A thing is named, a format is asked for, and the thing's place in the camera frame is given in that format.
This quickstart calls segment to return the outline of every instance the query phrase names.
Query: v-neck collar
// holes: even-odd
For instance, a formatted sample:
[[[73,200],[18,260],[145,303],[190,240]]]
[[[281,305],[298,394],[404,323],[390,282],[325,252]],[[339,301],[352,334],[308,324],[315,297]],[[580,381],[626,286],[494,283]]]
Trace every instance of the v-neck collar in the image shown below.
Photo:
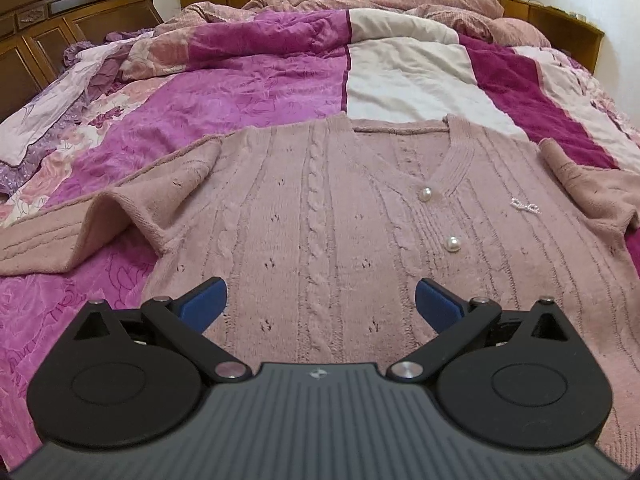
[[[401,192],[417,192],[430,187],[436,195],[447,197],[465,177],[474,155],[475,142],[470,125],[463,119],[448,115],[443,121],[419,123],[385,123],[382,121],[350,120],[345,113],[327,119],[330,135],[340,139],[348,157],[365,168],[376,180]],[[447,132],[449,147],[441,163],[424,178],[405,173],[380,157],[358,133],[388,132],[393,135],[429,135]]]

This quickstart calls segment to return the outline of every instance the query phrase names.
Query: white fabric stripe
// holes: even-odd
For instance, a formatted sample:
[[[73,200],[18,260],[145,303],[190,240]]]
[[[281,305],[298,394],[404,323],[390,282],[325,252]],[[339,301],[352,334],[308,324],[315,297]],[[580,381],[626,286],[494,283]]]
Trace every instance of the white fabric stripe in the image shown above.
[[[349,51],[350,118],[406,123],[455,114],[527,139],[478,88],[471,60],[461,45],[386,38],[352,44]]]
[[[591,106],[572,69],[561,66],[550,51],[531,47],[516,47],[514,51],[538,62],[545,95],[562,108],[568,117],[584,126],[591,138],[616,160],[620,168],[640,172],[640,148],[609,117]]]
[[[351,9],[351,43],[383,38],[415,38],[458,44],[458,34],[442,23],[381,9]]]

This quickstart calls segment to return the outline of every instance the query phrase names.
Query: knit sweater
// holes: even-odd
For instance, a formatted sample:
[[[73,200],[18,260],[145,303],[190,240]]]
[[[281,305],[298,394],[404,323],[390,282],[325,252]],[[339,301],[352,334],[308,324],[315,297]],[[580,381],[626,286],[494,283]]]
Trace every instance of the knit sweater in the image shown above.
[[[452,116],[341,114],[205,138],[17,222],[1,234],[0,274],[65,272],[133,222],[159,255],[143,299],[221,276],[228,306],[206,336],[254,368],[384,370],[434,336],[414,305],[423,277],[505,309],[551,295],[612,383],[603,446],[628,462],[640,289],[624,235],[639,203],[640,176],[578,166],[552,140],[538,147]]]

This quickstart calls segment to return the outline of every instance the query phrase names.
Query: bed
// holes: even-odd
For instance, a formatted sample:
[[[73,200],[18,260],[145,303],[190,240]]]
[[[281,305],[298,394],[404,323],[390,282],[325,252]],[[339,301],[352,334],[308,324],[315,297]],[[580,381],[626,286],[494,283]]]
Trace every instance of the bed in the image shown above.
[[[206,135],[340,113],[393,123],[454,114],[522,141],[551,136],[581,164],[640,173],[640,132],[588,70],[530,25],[501,18],[497,0],[204,2],[165,23],[152,0],[0,0],[0,12],[3,171],[30,162],[5,181],[2,228]],[[114,31],[136,35],[103,44]],[[69,54],[87,40],[98,46]],[[637,232],[625,251],[640,269]],[[157,260],[129,227],[68,272],[0,280],[0,454],[9,468],[39,446],[25,395],[56,338],[87,300],[138,306]],[[600,445],[628,468],[640,460],[640,420],[628,406],[640,381],[638,306],[630,298],[587,330],[614,393],[627,396]],[[601,338],[619,340],[613,357],[598,353],[600,324]]]

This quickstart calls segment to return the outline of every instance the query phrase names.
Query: pearl button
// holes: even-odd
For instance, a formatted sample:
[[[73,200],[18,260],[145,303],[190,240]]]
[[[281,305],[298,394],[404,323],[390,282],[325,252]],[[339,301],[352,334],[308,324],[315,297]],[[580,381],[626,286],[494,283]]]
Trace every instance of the pearl button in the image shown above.
[[[450,236],[444,242],[444,248],[450,253],[457,253],[462,247],[462,243],[460,243],[460,238],[457,236]]]
[[[432,195],[433,191],[431,191],[431,188],[425,187],[424,189],[420,190],[420,193],[418,193],[418,198],[420,199],[420,202],[428,202],[429,200],[431,200]]]

